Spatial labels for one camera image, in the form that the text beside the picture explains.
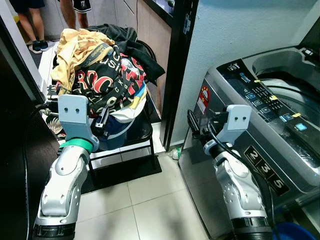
door frame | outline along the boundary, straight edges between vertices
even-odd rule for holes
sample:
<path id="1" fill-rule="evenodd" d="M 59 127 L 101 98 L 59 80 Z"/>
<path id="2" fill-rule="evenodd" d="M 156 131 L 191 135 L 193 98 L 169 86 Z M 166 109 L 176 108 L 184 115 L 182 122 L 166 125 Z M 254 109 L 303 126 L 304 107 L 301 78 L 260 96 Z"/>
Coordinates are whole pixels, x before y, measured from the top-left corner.
<path id="1" fill-rule="evenodd" d="M 160 141 L 166 151 L 170 148 L 174 130 L 198 3 L 199 0 L 175 1 L 160 127 Z M 187 14 L 189 15 L 189 31 L 185 34 Z"/>

black cloth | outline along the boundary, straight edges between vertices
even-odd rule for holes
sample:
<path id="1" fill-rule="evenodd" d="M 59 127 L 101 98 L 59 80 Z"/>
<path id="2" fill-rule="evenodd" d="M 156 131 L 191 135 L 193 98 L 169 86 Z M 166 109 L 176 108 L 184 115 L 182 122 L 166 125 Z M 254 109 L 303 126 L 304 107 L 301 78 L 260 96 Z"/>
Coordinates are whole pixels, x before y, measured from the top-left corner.
<path id="1" fill-rule="evenodd" d="M 18 14 L 24 14 L 28 9 L 40 9 L 45 6 L 44 0 L 9 0 Z"/>
<path id="2" fill-rule="evenodd" d="M 115 41 L 120 53 L 136 59 L 146 73 L 146 83 L 157 85 L 157 78 L 165 73 L 165 70 L 154 61 L 145 51 L 144 46 L 137 43 L 137 33 L 132 27 L 123 28 L 112 24 L 90 26 L 89 31 L 101 32 Z"/>

black cable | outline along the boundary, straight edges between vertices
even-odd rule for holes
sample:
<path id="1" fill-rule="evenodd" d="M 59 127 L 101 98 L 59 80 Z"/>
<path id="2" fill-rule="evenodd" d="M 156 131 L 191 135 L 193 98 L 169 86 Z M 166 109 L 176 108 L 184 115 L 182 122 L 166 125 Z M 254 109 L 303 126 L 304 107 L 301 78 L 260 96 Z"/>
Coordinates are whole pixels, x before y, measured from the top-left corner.
<path id="1" fill-rule="evenodd" d="M 31 126 L 32 120 L 35 115 L 41 109 L 45 109 L 45 105 L 39 105 L 35 108 L 35 110 L 31 113 L 27 120 L 26 128 L 23 134 L 23 142 L 22 142 L 22 158 L 23 158 L 23 165 L 24 165 L 24 186 L 25 186 L 25 221 L 26 221 L 26 236 L 25 240 L 30 239 L 30 203 L 29 203 L 29 175 L 28 175 L 28 157 L 27 157 L 27 138 L 29 128 Z"/>
<path id="2" fill-rule="evenodd" d="M 207 127 L 208 127 L 208 130 L 209 130 L 209 133 L 211 135 L 211 137 L 213 138 L 213 140 L 223 149 L 225 150 L 227 153 L 229 153 L 231 156 L 233 156 L 234 158 L 236 158 L 237 160 L 239 160 L 246 168 L 248 168 L 249 170 L 251 170 L 252 173 L 255 173 L 257 175 L 259 175 L 260 177 L 262 177 L 262 179 L 265 181 L 266 185 L 268 186 L 268 193 L 269 193 L 269 200 L 271 202 L 271 215 L 272 215 L 272 227 L 274 228 L 274 231 L 276 233 L 276 238 L 278 240 L 280 240 L 279 238 L 279 232 L 278 232 L 278 228 L 276 226 L 276 221 L 275 221 L 275 209 L 274 209 L 274 199 L 273 199 L 273 196 L 272 196 L 272 192 L 271 192 L 271 188 L 270 188 L 270 185 L 268 184 L 268 181 L 267 179 L 265 178 L 265 176 L 263 176 L 260 172 L 258 172 L 257 170 L 255 170 L 254 168 L 252 168 L 251 166 L 249 166 L 245 161 L 242 160 L 242 158 L 237 155 L 235 152 L 231 151 L 229 148 L 227 148 L 217 137 L 216 135 L 213 133 L 212 131 L 212 128 L 213 127 L 213 124 L 212 124 L 212 120 L 214 119 L 214 117 L 210 118 L 208 120 L 208 123 L 207 123 Z M 255 182 L 259 185 L 259 181 L 257 181 L 257 179 L 255 178 L 255 175 L 252 174 L 253 176 L 253 179 L 255 180 Z"/>

yellow shirt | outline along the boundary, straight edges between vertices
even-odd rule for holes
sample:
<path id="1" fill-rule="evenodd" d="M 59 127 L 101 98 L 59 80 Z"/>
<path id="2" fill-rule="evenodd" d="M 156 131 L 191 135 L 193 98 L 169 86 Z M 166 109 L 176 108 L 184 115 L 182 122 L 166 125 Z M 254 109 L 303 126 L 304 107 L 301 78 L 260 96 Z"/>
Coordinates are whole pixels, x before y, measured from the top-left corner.
<path id="1" fill-rule="evenodd" d="M 102 32 L 88 31 L 80 28 L 64 29 L 57 48 L 57 63 L 52 73 L 53 81 L 59 81 L 61 94 L 70 94 L 75 80 L 75 71 L 79 65 L 89 66 L 102 60 L 113 51 L 115 41 Z"/>

white wall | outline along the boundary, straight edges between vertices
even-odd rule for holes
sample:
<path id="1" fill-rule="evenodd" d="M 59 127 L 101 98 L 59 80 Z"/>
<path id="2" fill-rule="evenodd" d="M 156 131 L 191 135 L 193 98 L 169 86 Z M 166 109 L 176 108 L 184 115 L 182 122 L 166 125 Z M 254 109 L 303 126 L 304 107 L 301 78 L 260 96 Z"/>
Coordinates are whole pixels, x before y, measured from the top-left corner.
<path id="1" fill-rule="evenodd" d="M 186 136 L 209 67 L 297 45 L 319 15 L 319 0 L 200 0 L 171 145 Z"/>

